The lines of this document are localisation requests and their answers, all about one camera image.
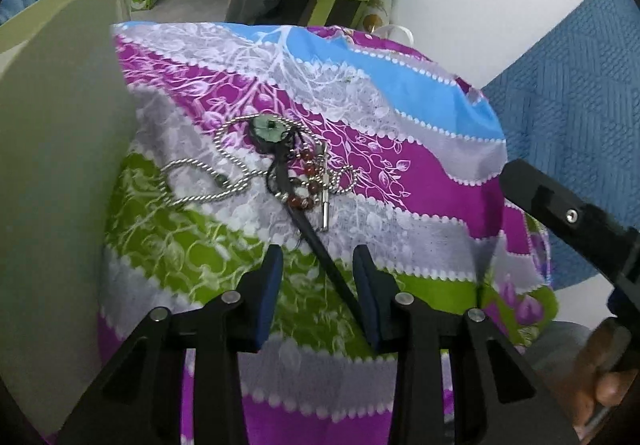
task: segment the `metal screw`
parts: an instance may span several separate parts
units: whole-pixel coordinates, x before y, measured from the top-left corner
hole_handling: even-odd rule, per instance
[[[410,293],[406,291],[401,291],[400,293],[396,293],[396,302],[401,304],[402,306],[409,306],[414,302],[415,298]]]
[[[469,318],[473,320],[473,322],[482,322],[484,320],[484,311],[478,308],[471,308],[468,313]]]
[[[153,308],[149,312],[149,318],[153,320],[153,322],[159,322],[161,320],[166,319],[168,316],[169,316],[169,310],[163,307]]]
[[[236,290],[225,291],[222,294],[222,301],[225,304],[235,304],[241,298],[241,295]]]
[[[578,220],[578,212],[570,208],[569,210],[567,210],[564,217],[566,219],[566,222],[574,224]]]

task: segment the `green chair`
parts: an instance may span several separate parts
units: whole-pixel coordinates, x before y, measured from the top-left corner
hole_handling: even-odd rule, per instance
[[[309,19],[305,26],[340,25],[355,28],[366,10],[369,0],[310,0]]]

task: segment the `amber bead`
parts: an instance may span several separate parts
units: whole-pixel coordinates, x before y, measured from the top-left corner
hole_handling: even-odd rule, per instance
[[[316,195],[320,192],[320,184],[315,181],[309,181],[306,189],[309,191],[309,194]]]
[[[287,203],[291,208],[302,208],[302,200],[298,196],[289,196]]]
[[[300,157],[304,161],[312,161],[314,158],[314,154],[309,149],[303,149],[300,151]]]
[[[315,176],[318,174],[318,169],[316,169],[316,165],[313,163],[305,163],[305,174],[307,176]]]

